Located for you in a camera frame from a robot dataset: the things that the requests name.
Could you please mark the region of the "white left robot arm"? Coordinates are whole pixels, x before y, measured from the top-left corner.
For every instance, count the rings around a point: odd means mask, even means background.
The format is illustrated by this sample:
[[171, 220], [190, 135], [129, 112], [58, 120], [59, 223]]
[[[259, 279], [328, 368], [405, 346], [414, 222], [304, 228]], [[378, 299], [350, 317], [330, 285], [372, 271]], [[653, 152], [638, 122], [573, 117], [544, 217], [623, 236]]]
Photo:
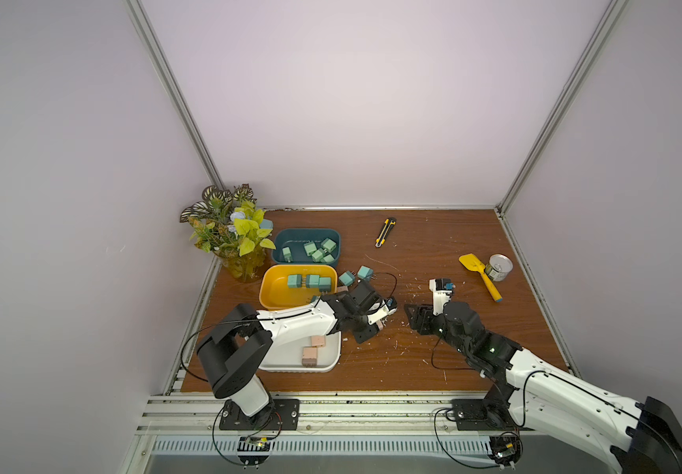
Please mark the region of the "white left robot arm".
[[232, 402], [244, 416], [260, 423], [274, 411], [274, 401], [258, 371], [277, 349], [304, 338], [342, 333], [364, 343], [378, 335], [383, 320], [397, 309], [393, 296], [382, 296], [366, 280], [283, 310], [257, 310], [240, 303], [196, 345], [204, 371], [201, 379], [214, 398]]

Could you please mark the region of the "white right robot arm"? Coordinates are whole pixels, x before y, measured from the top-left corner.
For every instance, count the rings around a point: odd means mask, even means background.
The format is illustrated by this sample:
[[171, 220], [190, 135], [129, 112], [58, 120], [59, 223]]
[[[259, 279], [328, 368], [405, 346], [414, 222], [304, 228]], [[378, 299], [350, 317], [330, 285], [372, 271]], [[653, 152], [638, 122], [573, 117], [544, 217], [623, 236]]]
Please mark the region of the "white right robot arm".
[[502, 420], [561, 440], [616, 473], [682, 473], [682, 425], [666, 403], [587, 383], [488, 330], [467, 303], [410, 304], [411, 329], [436, 336], [493, 384]]

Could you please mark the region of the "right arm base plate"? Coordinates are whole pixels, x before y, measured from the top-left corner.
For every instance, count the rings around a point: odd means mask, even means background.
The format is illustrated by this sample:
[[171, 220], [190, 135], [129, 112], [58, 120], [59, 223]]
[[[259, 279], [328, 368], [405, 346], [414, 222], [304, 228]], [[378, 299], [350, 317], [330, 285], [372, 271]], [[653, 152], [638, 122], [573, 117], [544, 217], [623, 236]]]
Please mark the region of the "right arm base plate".
[[513, 431], [516, 423], [501, 401], [492, 399], [455, 399], [449, 418], [459, 431]]

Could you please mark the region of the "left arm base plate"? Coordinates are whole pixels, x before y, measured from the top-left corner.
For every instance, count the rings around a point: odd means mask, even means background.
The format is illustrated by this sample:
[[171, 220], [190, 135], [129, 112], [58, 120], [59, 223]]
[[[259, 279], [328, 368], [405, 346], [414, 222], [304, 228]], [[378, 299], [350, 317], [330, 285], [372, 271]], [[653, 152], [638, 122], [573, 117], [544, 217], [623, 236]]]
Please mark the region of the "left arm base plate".
[[274, 399], [256, 415], [247, 416], [232, 400], [224, 403], [218, 428], [224, 432], [296, 431], [301, 414], [299, 399]]

